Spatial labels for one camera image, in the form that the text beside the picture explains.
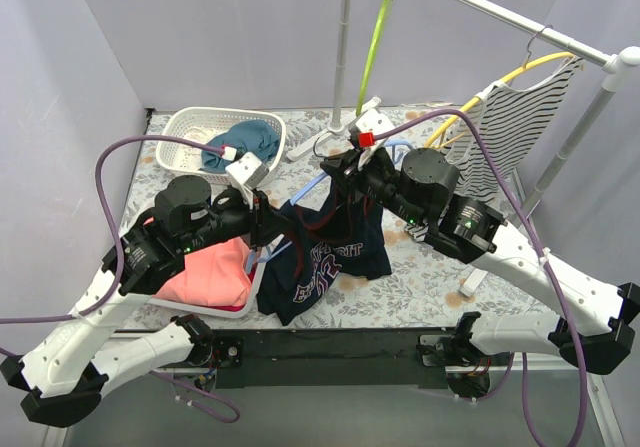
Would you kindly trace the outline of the blue hanger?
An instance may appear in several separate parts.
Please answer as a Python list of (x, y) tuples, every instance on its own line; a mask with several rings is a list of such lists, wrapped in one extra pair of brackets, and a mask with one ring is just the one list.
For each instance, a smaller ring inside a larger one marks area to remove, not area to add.
[[(385, 147), (391, 149), (391, 159), (395, 165), (397, 165), (404, 157), (403, 154), (396, 153), (396, 149), (398, 147), (405, 147), (409, 151), (414, 149), (414, 146), (409, 141), (404, 139), (389, 140), (386, 142)], [(318, 186), (327, 177), (328, 177), (328, 174), (325, 172), (314, 177), (289, 200), (289, 203), (291, 205), (296, 205), (300, 200), (302, 200), (306, 195), (308, 195), (316, 186)], [(254, 270), (254, 267), (257, 264), (267, 263), (269, 260), (277, 257), (283, 251), (288, 249), (290, 245), (291, 245), (291, 242), (287, 241), (282, 247), (276, 248), (274, 251), (271, 250), (270, 245), (267, 245), (264, 248), (264, 250), (266, 251), (265, 256), (259, 256), (259, 252), (257, 250), (250, 250), (244, 265), (245, 273), (249, 275)]]

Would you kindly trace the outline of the navy tank top red trim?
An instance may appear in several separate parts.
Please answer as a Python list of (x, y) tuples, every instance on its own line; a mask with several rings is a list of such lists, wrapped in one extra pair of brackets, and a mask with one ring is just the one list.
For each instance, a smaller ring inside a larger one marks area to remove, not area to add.
[(331, 183), (320, 209), (286, 202), (280, 213), (292, 228), (266, 262), (256, 301), (282, 325), (313, 307), (341, 274), (376, 280), (392, 273), (383, 208), (374, 200), (347, 198)]

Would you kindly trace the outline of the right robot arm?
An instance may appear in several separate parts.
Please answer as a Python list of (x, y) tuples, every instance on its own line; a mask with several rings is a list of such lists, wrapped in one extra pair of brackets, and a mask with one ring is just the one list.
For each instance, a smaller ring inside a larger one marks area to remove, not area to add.
[(407, 224), (425, 227), (424, 241), (435, 251), (506, 280), (549, 309), (499, 318), (467, 313), (432, 347), (434, 354), (471, 365), (502, 353), (539, 353), (598, 375), (629, 356), (637, 285), (607, 284), (552, 254), (538, 254), (498, 211), (455, 193), (459, 171), (435, 150), (414, 149), (399, 167), (384, 149), (366, 162), (362, 155), (350, 149), (325, 158), (321, 168), (348, 199), (366, 197)]

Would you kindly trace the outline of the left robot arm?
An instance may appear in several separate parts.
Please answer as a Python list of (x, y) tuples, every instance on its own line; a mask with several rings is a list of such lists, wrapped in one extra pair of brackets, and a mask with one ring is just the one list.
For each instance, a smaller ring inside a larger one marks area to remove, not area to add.
[(37, 347), (10, 355), (1, 374), (24, 391), (21, 408), (31, 422), (69, 427), (86, 418), (110, 392), (169, 364), (205, 365), (216, 340), (194, 314), (119, 348), (105, 343), (121, 324), (185, 268), (187, 255), (232, 239), (264, 247), (289, 231), (291, 221), (266, 194), (234, 187), (217, 197), (188, 175), (172, 180), (105, 255), (70, 319)]

